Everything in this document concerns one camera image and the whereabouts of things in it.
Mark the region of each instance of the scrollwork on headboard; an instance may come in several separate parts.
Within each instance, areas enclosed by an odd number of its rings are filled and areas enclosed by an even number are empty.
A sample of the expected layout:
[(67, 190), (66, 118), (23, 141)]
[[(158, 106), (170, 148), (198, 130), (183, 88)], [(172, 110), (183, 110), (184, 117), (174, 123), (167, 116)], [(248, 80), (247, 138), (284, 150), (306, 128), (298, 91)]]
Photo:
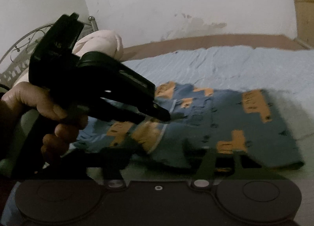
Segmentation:
[[(90, 23), (84, 23), (84, 29), (79, 39), (98, 31), (98, 27), (93, 16), (89, 17)], [(29, 59), (36, 45), (40, 42), (53, 23), (41, 26), (24, 35), (0, 59), (0, 67), (6, 69), (0, 74), (0, 83), (9, 88), (13, 87), (15, 81), (29, 66)]]

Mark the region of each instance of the peeling paint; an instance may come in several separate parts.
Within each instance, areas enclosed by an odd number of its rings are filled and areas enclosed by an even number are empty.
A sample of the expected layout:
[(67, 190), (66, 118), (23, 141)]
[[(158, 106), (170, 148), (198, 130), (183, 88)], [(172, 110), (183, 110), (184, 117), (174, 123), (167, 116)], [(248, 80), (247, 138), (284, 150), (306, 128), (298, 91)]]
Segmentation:
[(221, 29), (225, 28), (226, 26), (227, 23), (224, 22), (206, 24), (201, 18), (191, 18), (190, 21), (183, 25), (181, 29), (170, 32), (166, 39), (200, 37), (221, 34), (223, 33)]

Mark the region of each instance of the bed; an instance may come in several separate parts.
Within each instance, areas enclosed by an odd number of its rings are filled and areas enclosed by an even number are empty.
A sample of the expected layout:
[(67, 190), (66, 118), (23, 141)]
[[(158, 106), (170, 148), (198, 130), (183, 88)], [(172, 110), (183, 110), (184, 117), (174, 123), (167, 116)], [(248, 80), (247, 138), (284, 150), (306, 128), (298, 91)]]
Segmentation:
[[(177, 51), (193, 51), (201, 48), (208, 49), (212, 47), (222, 47), (222, 48), (268, 48), (268, 49), (280, 49), (284, 53), (289, 52), (299, 52), (307, 53), (304, 46), (296, 41), (292, 41), (285, 36), (271, 36), (271, 35), (217, 35), (217, 36), (206, 36), (206, 37), (193, 37), (193, 38), (183, 38), (176, 40), (167, 40), (162, 42), (153, 42), (150, 44), (138, 45), (130, 48), (124, 49), (124, 55), (121, 59), (126, 62), (125, 64), (134, 67), (136, 60), (147, 59), (156, 57), (163, 54), (173, 54)], [(6, 85), (10, 87), (12, 85), (12, 78), (17, 79), (16, 76), (12, 76), (8, 80), (7, 72), (2, 75), (5, 78)], [(287, 114), (287, 117), (291, 117), (291, 111)], [(298, 145), (301, 149), (302, 154), (305, 157), (306, 165), (297, 171), (282, 171), (282, 175), (293, 179), (300, 187), (303, 194), (303, 202), (299, 213), (297, 214), (296, 221), (300, 225), (313, 225), (312, 212), (314, 210), (314, 162), (310, 159), (311, 152), (314, 150), (314, 139), (312, 139), (312, 134), (303, 136), (298, 139)], [(145, 166), (137, 163), (130, 163), (130, 165), (122, 172), (125, 179), (187, 179), (190, 177), (188, 174), (180, 174), (178, 172), (167, 172), (160, 170), (147, 169)], [(90, 168), (89, 175), (101, 181), (101, 173), (97, 168)]]

